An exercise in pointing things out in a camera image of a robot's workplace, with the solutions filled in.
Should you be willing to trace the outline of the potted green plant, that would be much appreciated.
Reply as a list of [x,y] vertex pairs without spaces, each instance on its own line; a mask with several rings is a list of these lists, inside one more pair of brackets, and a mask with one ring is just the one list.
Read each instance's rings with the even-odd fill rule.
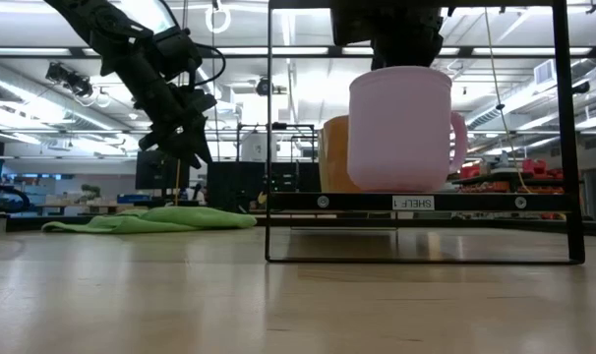
[[79,203],[87,203],[101,198],[101,189],[99,186],[83,184],[81,191],[82,195],[78,199]]

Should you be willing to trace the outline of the orange mug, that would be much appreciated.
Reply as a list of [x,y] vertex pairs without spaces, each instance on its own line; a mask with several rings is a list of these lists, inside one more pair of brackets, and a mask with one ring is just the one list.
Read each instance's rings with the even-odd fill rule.
[[359,193],[347,173],[348,116],[329,119],[319,130],[319,172],[325,193]]

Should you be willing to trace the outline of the pink plastic mug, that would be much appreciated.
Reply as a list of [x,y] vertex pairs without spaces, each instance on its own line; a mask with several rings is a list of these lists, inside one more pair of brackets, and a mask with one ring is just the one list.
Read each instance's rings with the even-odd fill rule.
[[399,66],[349,86],[347,173],[363,191],[438,191],[465,162],[465,120],[451,108],[450,77]]

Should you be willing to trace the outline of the green cloth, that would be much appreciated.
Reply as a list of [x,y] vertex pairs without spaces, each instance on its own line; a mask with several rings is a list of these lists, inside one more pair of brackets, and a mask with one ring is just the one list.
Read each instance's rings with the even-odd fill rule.
[[192,232],[214,229],[247,229],[257,225],[251,214],[233,213],[206,206],[163,206],[130,209],[115,215],[98,215],[86,224],[51,221],[42,232],[89,234],[143,234]]

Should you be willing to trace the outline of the black metal stand frame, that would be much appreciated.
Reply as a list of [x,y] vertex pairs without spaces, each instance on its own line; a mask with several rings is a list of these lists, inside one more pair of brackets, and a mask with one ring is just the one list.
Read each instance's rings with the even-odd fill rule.
[[237,162],[240,160],[240,143],[244,136],[255,133],[267,133],[268,134],[268,148],[270,148],[270,135],[275,134],[277,141],[277,161],[271,161],[270,151],[268,151],[268,160],[266,162],[279,162],[288,160],[289,162],[295,162],[302,158],[301,152],[295,152],[295,149],[300,149],[299,142],[301,140],[307,140],[309,142],[309,148],[311,149],[311,161],[316,161],[316,142],[317,132],[314,125],[309,124],[286,124],[286,123],[270,123],[270,124],[241,124],[237,125],[236,129],[236,157]]

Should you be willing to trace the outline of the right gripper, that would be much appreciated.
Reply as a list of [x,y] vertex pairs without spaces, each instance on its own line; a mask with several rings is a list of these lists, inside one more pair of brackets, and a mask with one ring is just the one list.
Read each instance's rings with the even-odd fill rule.
[[371,41],[415,47],[406,53],[373,49],[372,69],[396,66],[430,67],[441,52],[443,24],[440,8],[331,8],[333,42],[338,46]]

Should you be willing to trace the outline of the red storage bins rack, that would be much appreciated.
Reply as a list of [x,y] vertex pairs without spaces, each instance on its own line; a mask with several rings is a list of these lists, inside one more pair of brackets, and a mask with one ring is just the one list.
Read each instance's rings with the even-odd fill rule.
[[542,159],[525,159],[516,166],[509,161],[463,166],[459,179],[452,181],[463,193],[562,194],[562,169],[549,169]]

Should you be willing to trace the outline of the black computer monitor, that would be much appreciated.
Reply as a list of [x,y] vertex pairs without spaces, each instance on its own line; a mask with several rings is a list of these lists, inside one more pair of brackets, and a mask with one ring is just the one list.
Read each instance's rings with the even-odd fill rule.
[[135,188],[162,190],[189,186],[189,166],[160,150],[137,154]]

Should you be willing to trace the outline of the black partition panel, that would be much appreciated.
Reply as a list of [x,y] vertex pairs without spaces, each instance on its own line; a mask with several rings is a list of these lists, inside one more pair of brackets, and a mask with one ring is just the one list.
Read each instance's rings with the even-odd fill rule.
[[[214,162],[208,167],[207,203],[237,213],[263,212],[267,205],[268,166],[265,162]],[[273,162],[274,193],[319,192],[319,166],[314,162]]]

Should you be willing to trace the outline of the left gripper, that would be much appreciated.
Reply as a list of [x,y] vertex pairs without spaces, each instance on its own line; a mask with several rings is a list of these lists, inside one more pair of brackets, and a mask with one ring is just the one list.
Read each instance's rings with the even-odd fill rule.
[[215,98],[195,87],[202,56],[188,29],[171,27],[158,34],[127,26],[104,30],[98,36],[101,74],[117,74],[134,98],[134,107],[151,121],[150,132],[139,140],[146,151],[182,152],[195,169],[212,162],[204,112]]

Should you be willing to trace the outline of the black frame wooden shelf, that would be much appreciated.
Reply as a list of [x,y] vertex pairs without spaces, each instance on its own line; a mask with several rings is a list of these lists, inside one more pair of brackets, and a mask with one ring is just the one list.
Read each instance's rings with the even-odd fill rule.
[[[560,142],[564,172],[564,194],[493,194],[493,193],[274,193],[268,182],[268,201],[266,206],[265,260],[269,263],[295,264],[437,264],[437,265],[483,265],[483,266],[577,266],[586,260],[583,220],[579,196],[579,176],[577,163],[576,132],[573,114],[572,83],[570,78],[569,34],[566,0],[269,0],[268,2],[268,68],[272,62],[272,12],[286,9],[324,9],[368,7],[514,7],[542,6],[549,7],[553,14],[554,59],[557,73],[558,108],[560,118]],[[431,202],[431,205],[400,206],[398,202]],[[400,258],[274,258],[271,254],[271,231],[276,221],[271,219],[272,212],[306,211],[320,213],[345,212],[430,212],[430,211],[531,211],[562,212],[566,215],[567,258],[557,260],[519,260],[519,259],[400,259]]]

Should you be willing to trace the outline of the black rig frame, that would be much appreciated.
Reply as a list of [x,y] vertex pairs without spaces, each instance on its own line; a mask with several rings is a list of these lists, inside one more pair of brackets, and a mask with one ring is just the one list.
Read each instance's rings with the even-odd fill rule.
[[[265,58],[266,46],[201,48],[203,58],[214,58],[221,52],[228,59]],[[446,46],[441,49],[438,59],[551,59],[555,56],[554,47],[535,46]],[[277,46],[272,49],[273,58],[371,58],[373,49],[369,46]],[[572,59],[596,59],[596,46],[571,47]],[[0,46],[0,58],[72,58],[97,59],[99,55],[87,47],[8,47]]]

